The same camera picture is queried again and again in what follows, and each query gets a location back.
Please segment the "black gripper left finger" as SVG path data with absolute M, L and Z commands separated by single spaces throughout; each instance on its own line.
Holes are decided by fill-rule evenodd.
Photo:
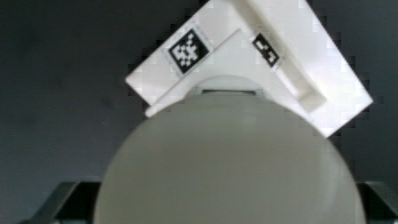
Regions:
M 19 224 L 93 224 L 99 182 L 61 182 L 31 217 Z

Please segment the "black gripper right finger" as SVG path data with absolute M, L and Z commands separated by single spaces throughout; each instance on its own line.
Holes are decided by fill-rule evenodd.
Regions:
M 383 182 L 356 183 L 365 224 L 398 224 L 398 193 Z

